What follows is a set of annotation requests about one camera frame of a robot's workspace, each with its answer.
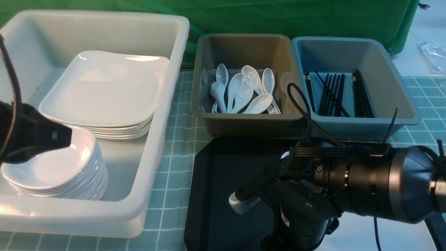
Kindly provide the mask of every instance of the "white floor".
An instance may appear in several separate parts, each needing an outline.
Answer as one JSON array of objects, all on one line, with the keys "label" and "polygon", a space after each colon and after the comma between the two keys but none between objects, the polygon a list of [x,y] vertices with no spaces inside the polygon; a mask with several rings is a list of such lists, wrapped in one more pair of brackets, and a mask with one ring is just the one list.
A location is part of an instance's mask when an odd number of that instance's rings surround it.
[{"label": "white floor", "polygon": [[402,76],[446,77],[429,69],[417,45],[419,42],[435,42],[446,48],[446,0],[421,0],[421,3],[430,5],[430,8],[417,8],[404,49],[393,57],[393,62]]}]

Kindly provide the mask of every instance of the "white square plate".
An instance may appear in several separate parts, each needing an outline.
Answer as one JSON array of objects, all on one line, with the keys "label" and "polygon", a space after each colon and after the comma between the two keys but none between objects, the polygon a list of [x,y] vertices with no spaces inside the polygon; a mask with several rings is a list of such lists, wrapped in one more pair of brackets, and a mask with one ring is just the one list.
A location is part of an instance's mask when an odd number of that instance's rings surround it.
[{"label": "white square plate", "polygon": [[80,126],[140,124],[153,117],[168,65],[165,57],[84,51],[73,59],[39,111]]}]

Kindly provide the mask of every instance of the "plastic bin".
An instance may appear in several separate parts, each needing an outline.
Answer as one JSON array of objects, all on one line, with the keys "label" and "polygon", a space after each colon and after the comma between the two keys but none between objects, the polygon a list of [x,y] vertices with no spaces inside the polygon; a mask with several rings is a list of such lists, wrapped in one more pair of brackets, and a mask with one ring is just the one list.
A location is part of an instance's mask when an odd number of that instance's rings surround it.
[{"label": "plastic bin", "polygon": [[[282,114],[211,113],[214,98],[209,94],[217,66],[223,63],[229,79],[244,65],[261,71],[271,68],[276,78],[274,99]],[[302,118],[286,94],[290,82],[301,86],[289,38],[279,34],[207,34],[198,40],[192,84],[191,111],[203,119],[214,136],[282,136],[290,124]]]},{"label": "plastic bin", "polygon": [[[292,40],[292,44],[301,81],[305,81],[304,71],[311,73],[316,108],[323,86],[314,71],[318,71],[323,79],[328,72],[346,74],[342,105],[351,117],[323,117],[311,111],[312,119],[332,136],[340,140],[380,141],[385,136],[396,107],[398,114],[392,134],[404,125],[421,122],[418,107],[379,42],[362,38],[298,37]],[[356,69],[362,74],[375,118],[354,117],[351,75]],[[304,84],[302,90],[309,100]],[[321,136],[315,129],[312,129],[311,134]]]},{"label": "plastic bin", "polygon": [[[189,21],[148,13],[33,10],[17,14],[0,32],[20,81],[22,100],[35,108],[82,51],[170,59],[150,132],[135,140],[98,140],[109,174],[101,201],[18,196],[0,176],[0,231],[138,236],[161,160]],[[10,102],[12,92],[2,63],[0,83],[0,100]]]}]

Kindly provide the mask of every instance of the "gray plastic bin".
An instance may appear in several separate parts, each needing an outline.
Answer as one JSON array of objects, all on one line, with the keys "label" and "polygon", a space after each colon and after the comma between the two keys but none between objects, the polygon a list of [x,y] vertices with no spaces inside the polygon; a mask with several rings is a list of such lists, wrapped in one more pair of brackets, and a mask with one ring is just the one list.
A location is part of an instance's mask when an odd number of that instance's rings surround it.
[{"label": "gray plastic bin", "polygon": [[[298,37],[292,40],[292,45],[302,83],[305,82],[303,72],[310,72],[316,108],[323,86],[314,71],[323,79],[327,73],[346,74],[342,103],[351,117],[323,117],[311,111],[312,119],[337,139],[382,140],[396,107],[398,114],[392,134],[404,125],[421,122],[418,107],[379,42],[362,38]],[[351,74],[355,69],[363,76],[375,118],[354,117]],[[305,84],[302,90],[309,101]],[[321,136],[316,129],[312,129],[311,134]]]},{"label": "gray plastic bin", "polygon": [[[259,71],[271,68],[276,78],[274,99],[282,114],[211,113],[214,98],[209,90],[220,63],[227,67],[229,79],[244,65]],[[279,34],[207,34],[198,40],[191,111],[204,120],[208,132],[214,136],[283,136],[293,121],[302,118],[286,94],[290,82],[301,86],[288,37]],[[301,98],[298,98],[298,103],[304,106]]]}]

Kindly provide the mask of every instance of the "stack of plates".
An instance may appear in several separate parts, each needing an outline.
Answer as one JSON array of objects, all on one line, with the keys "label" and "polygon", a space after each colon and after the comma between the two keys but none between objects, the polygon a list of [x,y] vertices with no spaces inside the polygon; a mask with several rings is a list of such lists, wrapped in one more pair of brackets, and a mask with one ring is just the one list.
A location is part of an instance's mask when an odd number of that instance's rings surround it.
[{"label": "stack of plates", "polygon": [[39,106],[45,117],[91,130],[98,138],[133,139],[150,129],[169,60],[85,51]]},{"label": "stack of plates", "polygon": [[108,172],[98,142],[84,128],[71,127],[70,147],[48,151],[21,164],[4,163],[1,172],[23,195],[99,200]]}]

